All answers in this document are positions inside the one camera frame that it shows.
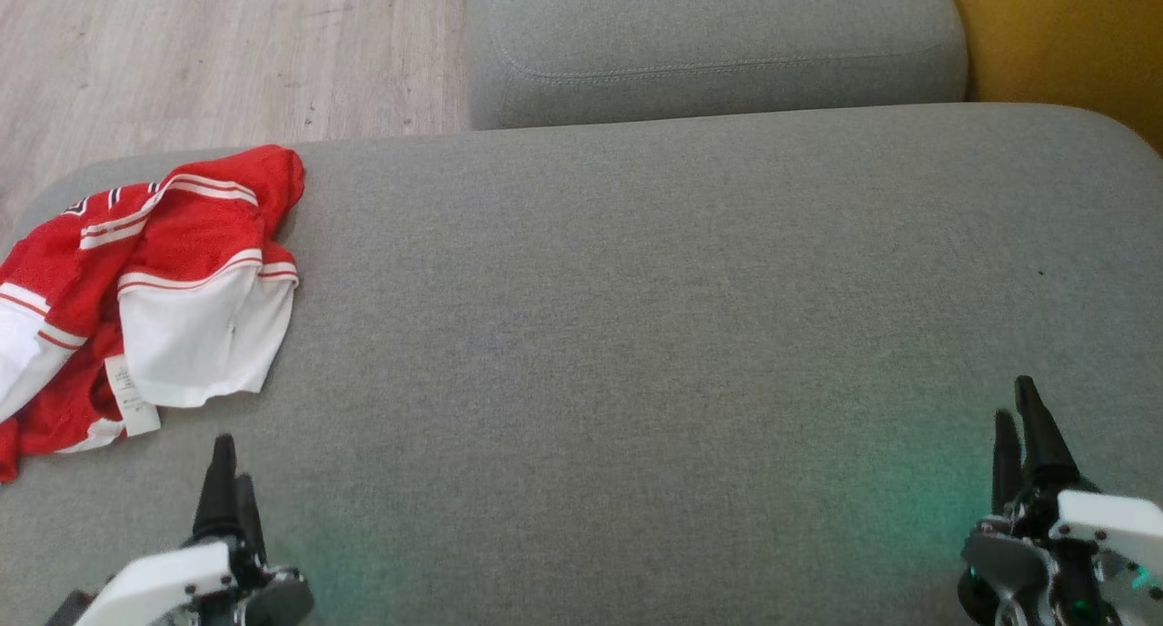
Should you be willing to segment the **small grey sofa cushion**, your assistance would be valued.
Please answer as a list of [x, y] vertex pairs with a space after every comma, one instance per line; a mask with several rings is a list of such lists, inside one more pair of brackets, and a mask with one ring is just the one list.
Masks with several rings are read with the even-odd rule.
[[954, 0], [468, 0], [476, 130], [959, 102]]

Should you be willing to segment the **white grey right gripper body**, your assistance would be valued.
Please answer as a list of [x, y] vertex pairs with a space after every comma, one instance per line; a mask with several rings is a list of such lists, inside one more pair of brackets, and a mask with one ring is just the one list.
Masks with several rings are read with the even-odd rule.
[[977, 626], [1163, 626], [1163, 508], [1089, 486], [998, 482], [962, 547]]

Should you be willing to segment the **large grey sofa seat cushion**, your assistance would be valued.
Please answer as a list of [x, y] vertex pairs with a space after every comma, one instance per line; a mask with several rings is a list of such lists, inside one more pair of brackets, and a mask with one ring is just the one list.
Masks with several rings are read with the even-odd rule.
[[1163, 155], [1057, 105], [298, 145], [261, 394], [0, 488], [0, 626], [190, 533], [220, 432], [309, 626], [973, 626], [1028, 374], [1163, 503]]

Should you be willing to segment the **mustard yellow panel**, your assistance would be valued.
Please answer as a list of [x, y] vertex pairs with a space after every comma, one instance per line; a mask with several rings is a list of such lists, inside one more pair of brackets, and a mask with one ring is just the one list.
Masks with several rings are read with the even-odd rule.
[[1163, 155], [1163, 0], [954, 0], [969, 95], [1113, 118]]

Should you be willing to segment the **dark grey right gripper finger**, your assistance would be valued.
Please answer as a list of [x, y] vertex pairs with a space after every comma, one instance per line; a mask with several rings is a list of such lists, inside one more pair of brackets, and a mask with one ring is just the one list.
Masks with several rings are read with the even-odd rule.
[[994, 413], [991, 510], [1005, 515], [1023, 488], [1023, 449], [1009, 411]]
[[1023, 429], [1025, 458], [1020, 468], [1020, 486], [1079, 485], [1079, 465], [1032, 377], [1016, 377], [1015, 406]]

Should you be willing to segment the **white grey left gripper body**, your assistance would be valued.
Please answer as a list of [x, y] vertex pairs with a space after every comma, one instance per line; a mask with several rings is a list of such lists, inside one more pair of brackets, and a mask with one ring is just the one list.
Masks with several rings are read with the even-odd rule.
[[76, 626], [304, 626], [315, 605], [302, 572], [258, 565], [240, 538], [136, 559], [91, 593]]

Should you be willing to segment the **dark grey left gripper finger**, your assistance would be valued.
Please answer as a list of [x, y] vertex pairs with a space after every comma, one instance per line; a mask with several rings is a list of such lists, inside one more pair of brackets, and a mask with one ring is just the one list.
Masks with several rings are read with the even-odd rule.
[[230, 434], [221, 434], [214, 440], [209, 465], [204, 474], [204, 488], [193, 518], [193, 542], [240, 533], [235, 474], [234, 439]]
[[249, 552], [258, 565], [267, 564], [267, 552], [261, 522], [259, 510], [254, 492], [254, 477], [250, 474], [238, 474], [236, 477], [236, 501], [238, 522], [244, 531], [244, 540]]

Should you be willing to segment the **red basketball jersey white sleeves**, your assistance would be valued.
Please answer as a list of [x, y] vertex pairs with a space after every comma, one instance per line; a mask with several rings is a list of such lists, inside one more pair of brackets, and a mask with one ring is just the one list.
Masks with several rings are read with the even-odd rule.
[[159, 408], [258, 392], [299, 283], [274, 232], [302, 194], [174, 175], [17, 241], [0, 262], [0, 485], [24, 458], [158, 429]]

